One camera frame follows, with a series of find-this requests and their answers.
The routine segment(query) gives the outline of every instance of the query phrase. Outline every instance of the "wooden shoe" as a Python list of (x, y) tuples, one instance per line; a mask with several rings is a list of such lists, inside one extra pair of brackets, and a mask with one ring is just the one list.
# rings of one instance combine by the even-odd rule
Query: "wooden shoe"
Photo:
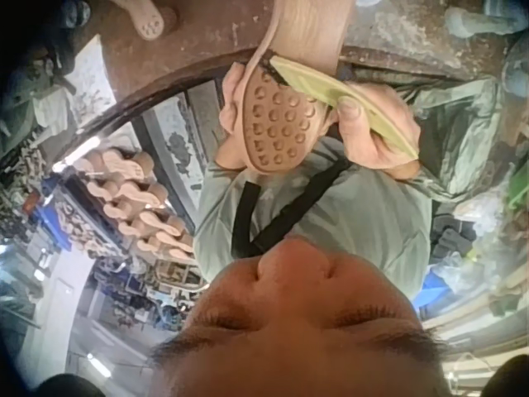
[(158, 208), (165, 203), (168, 195), (167, 189), (161, 184), (152, 184), (146, 191), (143, 191), (138, 184), (130, 180), (125, 182), (117, 192), (117, 197), (127, 197), (138, 203), (149, 204), (153, 208)]
[(177, 17), (170, 8), (158, 10), (151, 0), (112, 0), (125, 9), (136, 31), (144, 40), (156, 40), (176, 24)]
[(145, 208), (144, 203), (138, 203), (128, 198), (120, 198), (116, 203), (110, 202), (103, 205), (103, 212), (111, 219), (132, 219)]
[(178, 239), (164, 231), (157, 232), (155, 235), (158, 240), (164, 244), (167, 244), (168, 246), (175, 246), (182, 251), (193, 253), (193, 238), (187, 233), (183, 234)]
[(90, 151), (85, 157), (74, 162), (74, 168), (86, 174), (101, 174), (105, 172), (105, 163), (101, 153)]
[(114, 178), (106, 181), (91, 180), (86, 184), (88, 192), (104, 201), (112, 201), (118, 194), (124, 180)]
[(117, 225), (117, 229), (123, 236), (145, 237), (152, 234), (156, 229), (146, 225), (140, 218), (136, 217), (132, 222), (122, 221)]
[(140, 251), (156, 253), (162, 247), (162, 243), (156, 237), (151, 236), (148, 239), (141, 238), (136, 243), (136, 246)]
[(172, 215), (165, 218), (157, 213), (144, 211), (140, 213), (140, 219), (147, 225), (156, 227), (175, 237), (180, 237), (185, 231), (185, 223), (183, 220)]
[(119, 173), (125, 179), (143, 180), (155, 168), (152, 157), (144, 151), (130, 160), (125, 160), (120, 151), (109, 149), (102, 154), (102, 160), (109, 172)]
[(267, 62), (280, 55), (335, 75), (354, 6), (351, 0), (275, 0), (269, 29), (234, 95), (240, 109), (234, 135), (251, 169), (291, 170), (326, 133), (329, 107), (278, 84)]
[(189, 255), (187, 252), (181, 250), (180, 248), (171, 248), (168, 251), (169, 255), (175, 260), (192, 260), (194, 259), (192, 255)]

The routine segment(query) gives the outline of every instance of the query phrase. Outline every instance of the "wall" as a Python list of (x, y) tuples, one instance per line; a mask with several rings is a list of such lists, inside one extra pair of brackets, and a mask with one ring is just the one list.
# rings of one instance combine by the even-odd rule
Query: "wall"
[(74, 248), (62, 251), (51, 277), (43, 283), (44, 298), (34, 321), (41, 329), (28, 330), (17, 366), (30, 387), (63, 373), (74, 316), (93, 260)]

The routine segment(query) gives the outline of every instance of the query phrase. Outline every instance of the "ceiling light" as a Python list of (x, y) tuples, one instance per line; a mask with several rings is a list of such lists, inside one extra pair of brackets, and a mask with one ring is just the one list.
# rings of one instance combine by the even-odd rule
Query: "ceiling light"
[(64, 158), (64, 160), (53, 164), (53, 167), (51, 167), (51, 169), (53, 170), (53, 172), (57, 174), (61, 173), (67, 166), (72, 165), (75, 161), (79, 160), (81, 157), (86, 155), (89, 151), (98, 147), (100, 143), (101, 143), (101, 139), (99, 139), (97, 136), (91, 137), (86, 142), (84, 142), (81, 146), (79, 146), (77, 149), (75, 149), (69, 155), (67, 155), (66, 158)]
[(46, 278), (45, 274), (42, 273), (40, 270), (35, 270), (35, 273), (33, 273), (33, 275), (35, 276), (35, 278), (39, 281), (44, 281), (44, 279)]
[(98, 370), (98, 372), (103, 375), (105, 378), (110, 378), (110, 376), (112, 375), (112, 373), (110, 372), (110, 370), (108, 368), (106, 368), (101, 362), (100, 360), (98, 360), (97, 358), (95, 358), (92, 353), (89, 353), (87, 355), (87, 358), (88, 358), (88, 361), (90, 361), (90, 364), (93, 365), (93, 367)]
[(51, 200), (53, 198), (53, 194), (50, 194), (48, 197), (45, 198), (44, 203), (42, 204), (42, 207), (47, 207), (49, 203), (51, 203)]

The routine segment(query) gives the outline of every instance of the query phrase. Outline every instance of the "fluorescent light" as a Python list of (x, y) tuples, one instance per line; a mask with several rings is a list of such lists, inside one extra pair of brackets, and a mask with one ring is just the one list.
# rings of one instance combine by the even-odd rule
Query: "fluorescent light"
[(51, 199), (53, 198), (53, 194), (50, 194), (48, 197), (45, 198), (44, 203), (42, 204), (42, 207), (47, 207), (49, 203), (51, 203)]
[(68, 165), (66, 163), (64, 163), (63, 161), (59, 161), (58, 163), (53, 164), (53, 167), (51, 167), (51, 170), (53, 172), (55, 172), (56, 174), (60, 174), (61, 172), (64, 171), (64, 169), (67, 166)]
[(46, 278), (45, 274), (42, 273), (40, 270), (35, 270), (35, 273), (33, 273), (33, 275), (35, 276), (35, 278), (39, 281), (44, 281), (44, 279)]
[(97, 136), (93, 136), (84, 142), (80, 147), (72, 151), (69, 155), (66, 156), (64, 162), (67, 165), (72, 165), (75, 161), (79, 160), (81, 157), (86, 155), (92, 149), (95, 149), (99, 146), (101, 140)]
[(477, 372), (474, 374), (459, 374), (457, 377), (459, 379), (488, 379), (494, 375), (493, 371), (488, 372)]
[(110, 372), (110, 370), (108, 368), (106, 368), (101, 362), (100, 360), (98, 360), (97, 358), (95, 358), (92, 353), (89, 353), (87, 355), (87, 358), (88, 358), (88, 361), (90, 361), (90, 364), (93, 365), (93, 367), (98, 370), (98, 372), (103, 375), (105, 378), (110, 378), (110, 376), (112, 375), (112, 373)]
[(51, 167), (51, 169), (53, 170), (53, 172), (60, 174), (61, 172), (64, 171), (64, 169), (67, 166), (72, 165), (75, 161), (79, 160), (81, 157), (86, 155), (89, 151), (98, 147), (100, 143), (101, 143), (101, 139), (99, 139), (97, 136), (91, 137), (86, 142), (84, 142), (80, 147), (78, 147), (77, 149), (72, 151), (69, 155), (67, 155), (64, 160), (53, 164), (53, 167)]

